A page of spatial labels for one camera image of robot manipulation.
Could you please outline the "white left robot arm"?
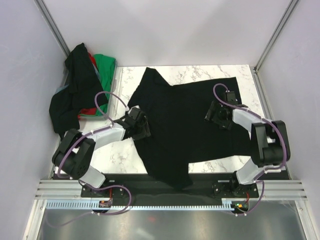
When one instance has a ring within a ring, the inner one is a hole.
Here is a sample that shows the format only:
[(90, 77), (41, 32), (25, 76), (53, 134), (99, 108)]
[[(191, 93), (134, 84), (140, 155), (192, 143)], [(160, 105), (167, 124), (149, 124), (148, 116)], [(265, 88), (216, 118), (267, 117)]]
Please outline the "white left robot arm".
[(110, 185), (105, 175), (91, 166), (94, 151), (113, 142), (126, 139), (134, 141), (150, 137), (148, 117), (138, 107), (133, 107), (125, 115), (107, 126), (83, 133), (69, 130), (53, 154), (52, 163), (71, 179), (92, 187), (99, 197), (106, 196)]

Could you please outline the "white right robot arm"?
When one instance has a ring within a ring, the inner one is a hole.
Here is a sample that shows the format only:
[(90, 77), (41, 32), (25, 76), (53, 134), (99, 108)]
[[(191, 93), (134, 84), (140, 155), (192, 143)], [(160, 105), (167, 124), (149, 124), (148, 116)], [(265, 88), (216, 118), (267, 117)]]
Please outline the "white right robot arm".
[(250, 135), (250, 159), (235, 172), (235, 181), (229, 191), (235, 197), (247, 191), (247, 185), (256, 183), (263, 174), (279, 173), (290, 159), (290, 147), (286, 125), (283, 121), (272, 121), (239, 104), (233, 91), (224, 91), (211, 102), (205, 120), (220, 129), (230, 130), (239, 125)]

